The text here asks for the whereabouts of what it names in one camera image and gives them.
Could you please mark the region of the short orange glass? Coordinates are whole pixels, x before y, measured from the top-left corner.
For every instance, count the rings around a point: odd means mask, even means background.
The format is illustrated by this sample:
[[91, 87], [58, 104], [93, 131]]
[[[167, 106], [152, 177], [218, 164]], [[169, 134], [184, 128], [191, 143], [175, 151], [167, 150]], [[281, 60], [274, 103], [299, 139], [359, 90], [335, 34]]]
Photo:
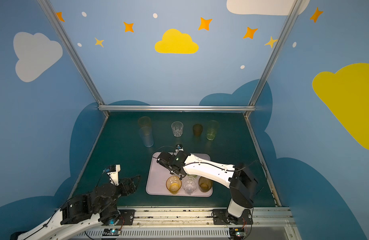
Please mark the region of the short orange glass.
[[175, 195], [181, 188], [181, 179], [178, 176], [171, 176], [166, 180], [167, 190]]

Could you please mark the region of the lilac plastic tray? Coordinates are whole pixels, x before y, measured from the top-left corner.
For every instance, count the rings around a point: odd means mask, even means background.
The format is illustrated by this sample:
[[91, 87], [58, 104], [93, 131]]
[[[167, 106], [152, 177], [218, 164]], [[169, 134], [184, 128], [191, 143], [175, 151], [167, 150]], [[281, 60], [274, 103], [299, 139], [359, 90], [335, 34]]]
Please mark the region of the lilac plastic tray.
[[196, 182], [196, 190], [189, 195], [186, 191], [181, 187], [177, 194], [173, 195], [166, 187], [166, 181], [169, 177], [172, 177], [169, 170], [158, 164], [157, 158], [161, 152], [155, 152], [151, 158], [151, 164], [146, 184], [146, 192], [149, 195], [156, 196], [182, 196], [182, 197], [201, 197], [208, 198], [213, 194], [213, 188], [211, 188], [208, 192], [204, 193], [199, 188], [199, 179], [200, 176], [195, 177]]

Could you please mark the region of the clear faceted glass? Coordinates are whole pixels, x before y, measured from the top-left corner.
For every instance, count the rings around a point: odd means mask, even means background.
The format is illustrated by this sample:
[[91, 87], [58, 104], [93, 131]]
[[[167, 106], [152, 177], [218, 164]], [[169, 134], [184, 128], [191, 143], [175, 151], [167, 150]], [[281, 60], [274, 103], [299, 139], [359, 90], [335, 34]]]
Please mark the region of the clear faceted glass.
[[182, 188], [184, 189], [184, 191], [188, 195], [193, 194], [195, 192], [195, 190], [197, 189], [196, 178], [194, 178], [194, 177], [185, 177], [182, 181]]

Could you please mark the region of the dark amber dimpled glass front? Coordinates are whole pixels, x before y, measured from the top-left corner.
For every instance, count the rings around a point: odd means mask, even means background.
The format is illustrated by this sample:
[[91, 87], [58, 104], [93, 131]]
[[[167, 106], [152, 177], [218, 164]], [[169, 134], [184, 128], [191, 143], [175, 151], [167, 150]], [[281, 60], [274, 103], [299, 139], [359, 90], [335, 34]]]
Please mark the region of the dark amber dimpled glass front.
[[205, 177], [200, 177], [198, 184], [199, 184], [200, 191], [203, 193], [208, 192], [213, 187], [213, 181]]

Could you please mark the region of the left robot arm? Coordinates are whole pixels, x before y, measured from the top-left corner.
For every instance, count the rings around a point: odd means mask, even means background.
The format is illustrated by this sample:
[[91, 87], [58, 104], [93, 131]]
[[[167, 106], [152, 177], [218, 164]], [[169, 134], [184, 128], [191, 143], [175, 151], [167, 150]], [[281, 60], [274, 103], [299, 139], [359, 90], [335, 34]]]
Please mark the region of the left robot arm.
[[11, 240], [67, 240], [98, 225], [115, 225], [124, 217], [117, 209], [120, 197], [136, 192], [140, 175], [96, 186], [91, 192], [65, 202], [53, 215], [27, 232], [11, 234]]

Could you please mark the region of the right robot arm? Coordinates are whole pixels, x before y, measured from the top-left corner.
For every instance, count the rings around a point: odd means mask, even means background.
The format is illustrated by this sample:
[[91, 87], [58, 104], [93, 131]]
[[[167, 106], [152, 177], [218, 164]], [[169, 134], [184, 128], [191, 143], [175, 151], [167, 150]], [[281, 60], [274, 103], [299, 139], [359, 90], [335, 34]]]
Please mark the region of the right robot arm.
[[231, 200], [227, 208], [227, 217], [230, 219], [239, 219], [245, 210], [254, 207], [254, 197], [259, 183], [245, 164], [220, 164], [183, 151], [172, 154], [161, 152], [156, 157], [156, 162], [171, 174], [197, 175], [228, 188]]

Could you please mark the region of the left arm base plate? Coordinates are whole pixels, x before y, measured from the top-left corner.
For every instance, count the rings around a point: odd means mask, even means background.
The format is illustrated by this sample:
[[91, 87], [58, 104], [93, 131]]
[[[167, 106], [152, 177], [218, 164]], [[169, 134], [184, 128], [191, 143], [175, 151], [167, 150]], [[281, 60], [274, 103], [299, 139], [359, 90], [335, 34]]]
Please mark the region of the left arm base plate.
[[108, 222], [109, 226], [131, 226], [135, 215], [134, 209], [118, 209], [118, 215]]

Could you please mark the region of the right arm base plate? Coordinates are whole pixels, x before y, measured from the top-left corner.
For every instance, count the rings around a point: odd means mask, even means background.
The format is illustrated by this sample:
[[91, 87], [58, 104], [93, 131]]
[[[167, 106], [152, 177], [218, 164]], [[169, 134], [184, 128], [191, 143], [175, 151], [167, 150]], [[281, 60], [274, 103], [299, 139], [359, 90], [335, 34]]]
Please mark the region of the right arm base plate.
[[244, 209], [242, 215], [237, 218], [230, 216], [226, 209], [213, 209], [212, 218], [214, 225], [251, 225], [253, 223], [252, 213], [249, 209]]

